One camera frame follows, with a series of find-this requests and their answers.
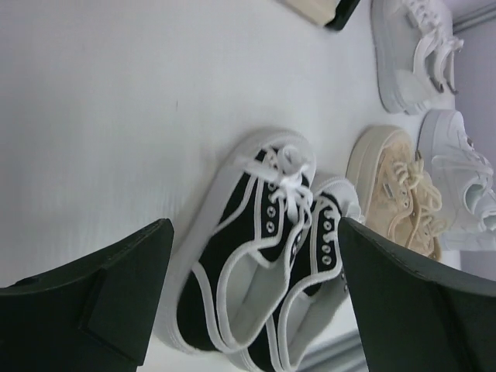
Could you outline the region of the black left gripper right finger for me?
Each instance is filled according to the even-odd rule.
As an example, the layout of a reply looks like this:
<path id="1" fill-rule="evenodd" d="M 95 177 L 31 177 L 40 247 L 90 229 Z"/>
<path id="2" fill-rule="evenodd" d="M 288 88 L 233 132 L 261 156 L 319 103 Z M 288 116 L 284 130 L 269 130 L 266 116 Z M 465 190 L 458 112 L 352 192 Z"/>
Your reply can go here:
<path id="1" fill-rule="evenodd" d="M 493 371 L 495 283 L 438 263 L 351 218 L 338 225 L 370 371 Z"/>

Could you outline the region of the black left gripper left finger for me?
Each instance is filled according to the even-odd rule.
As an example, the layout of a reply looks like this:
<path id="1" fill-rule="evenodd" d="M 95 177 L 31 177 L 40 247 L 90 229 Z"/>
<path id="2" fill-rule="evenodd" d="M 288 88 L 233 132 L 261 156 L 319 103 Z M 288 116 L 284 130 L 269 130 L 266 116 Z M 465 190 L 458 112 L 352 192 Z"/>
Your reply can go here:
<path id="1" fill-rule="evenodd" d="M 3 371 L 135 371 L 144 364 L 174 238 L 158 219 L 1 289 Z"/>

